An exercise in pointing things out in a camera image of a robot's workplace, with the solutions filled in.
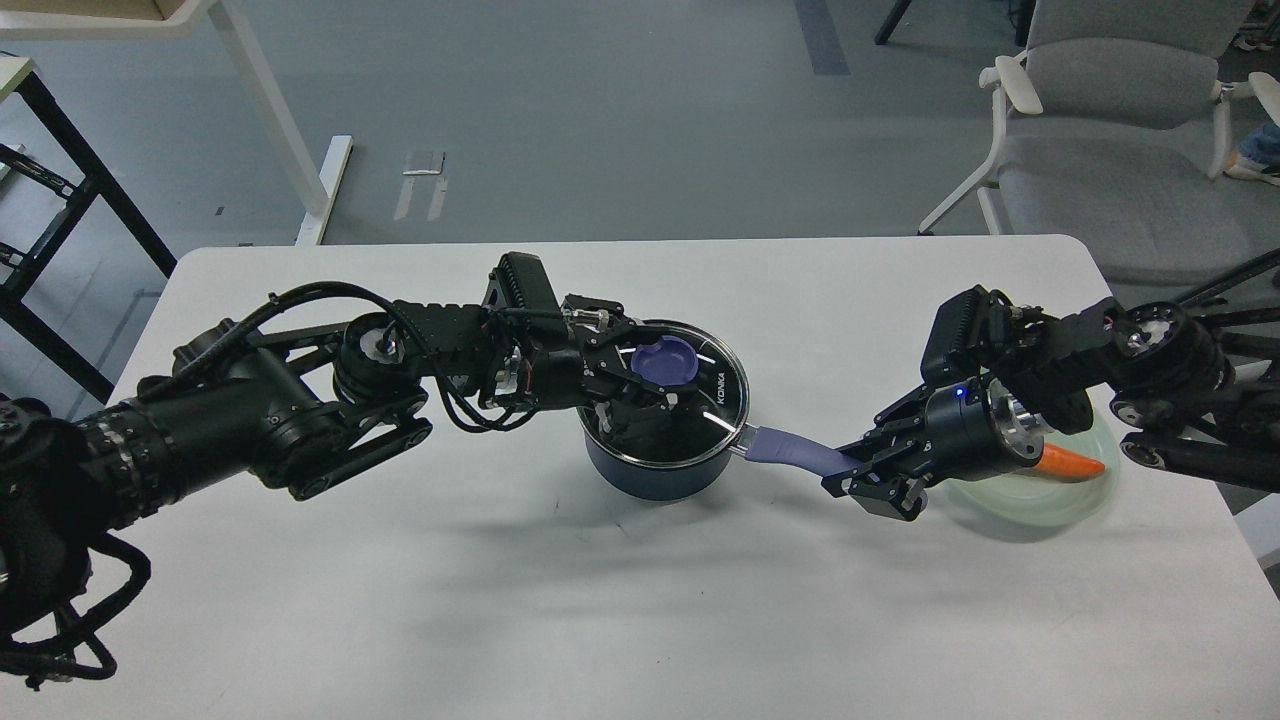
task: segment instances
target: pot handle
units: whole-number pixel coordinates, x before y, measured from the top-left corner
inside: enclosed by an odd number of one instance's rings
[[[733,450],[750,462],[794,465],[823,478],[861,466],[860,461],[838,450],[773,428],[746,425]]]

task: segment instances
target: table leg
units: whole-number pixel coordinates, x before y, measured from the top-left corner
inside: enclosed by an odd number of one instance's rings
[[[22,146],[22,145],[4,143],[4,146],[8,147],[9,150],[13,150],[14,152],[22,152],[23,150],[26,150],[26,147]],[[0,179],[4,179],[5,176],[8,176],[8,174],[9,174],[9,165],[0,164]]]
[[[329,205],[329,195],[320,183],[320,173],[311,160],[311,154],[307,152],[302,133],[293,120],[293,114],[289,113],[289,106],[266,63],[257,36],[248,24],[248,18],[236,0],[220,0],[209,6],[209,19],[218,28],[218,35],[248,90],[253,108],[266,124],[266,135],[276,155],[284,161],[284,170],[302,205],[308,213],[324,213]]]
[[[906,13],[906,8],[910,6],[911,0],[897,0],[893,3],[893,9],[888,12],[888,17],[884,18],[884,24],[881,26],[879,32],[876,33],[876,45],[884,45],[888,42],[888,36],[893,35],[893,28],[902,19],[902,14]]]
[[[111,206],[111,210],[120,218],[120,222],[124,223],[124,227],[138,241],[138,245],[151,256],[151,261],[160,268],[160,272],[165,277],[169,277],[178,260],[174,259],[173,252],[169,252],[164,241],[156,234],[155,228],[142,217],[142,210],[138,210],[138,206],[133,204],[133,200],[124,192],[124,188],[120,187],[120,183],[116,182],[115,176],[106,168],[97,156],[97,152],[93,152],[93,147],[84,140],[84,136],[76,129],[70,118],[58,106],[54,96],[45,87],[45,83],[40,81],[40,77],[36,73],[31,73],[18,86],[17,92],[27,102],[36,118],[49,129],[49,133],[58,141],[63,151],[76,163],[76,167],[84,173],[84,177],[97,178],[99,182],[95,187],[97,193],[106,200],[106,204]]]
[[[29,307],[9,297],[8,291],[0,293],[0,320],[8,323],[18,334],[27,338],[27,342],[36,346],[64,373],[72,377],[81,387],[88,391],[99,402],[106,402],[115,386],[106,379],[102,373],[67,345],[52,328],[41,320]]]
[[[324,240],[329,213],[333,210],[333,200],[338,195],[338,183],[342,182],[342,173],[347,169],[347,159],[351,158],[351,146],[349,135],[335,135],[329,141],[329,151],[325,152],[324,165],[320,167],[320,182],[324,183],[324,190],[329,193],[328,202],[323,213],[308,211],[302,218],[302,225],[298,228],[298,237],[293,245],[320,245]]]

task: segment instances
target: pot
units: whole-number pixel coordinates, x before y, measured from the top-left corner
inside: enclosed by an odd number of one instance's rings
[[[704,331],[675,320],[645,320],[618,351],[632,372],[650,382],[698,387],[692,401],[623,429],[611,421],[627,410],[617,401],[579,409],[588,457],[609,484],[627,495],[682,500],[710,486],[735,454],[822,477],[859,466],[824,445],[749,424],[742,364]]]

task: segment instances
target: shoe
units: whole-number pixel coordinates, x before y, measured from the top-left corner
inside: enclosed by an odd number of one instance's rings
[[[1239,152],[1231,152],[1231,156],[1226,160],[1226,169],[1222,173],[1235,179],[1256,179],[1280,186],[1280,165],[1263,165],[1262,163],[1249,160]]]

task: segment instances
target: white table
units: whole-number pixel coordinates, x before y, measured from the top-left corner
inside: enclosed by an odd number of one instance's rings
[[[268,291],[474,302],[513,249],[561,295],[718,334],[754,421],[829,445],[919,382],[952,293],[1059,314],[1106,295],[1065,237],[200,250],[119,387]],[[1107,507],[1051,537],[947,492],[915,523],[876,518],[740,460],[654,506],[596,477],[571,413],[500,437],[428,414],[424,446],[307,503],[241,477],[127,530],[155,575],[102,633],[119,675],[3,680],[5,717],[1280,715],[1280,603],[1206,480],[1124,465]]]

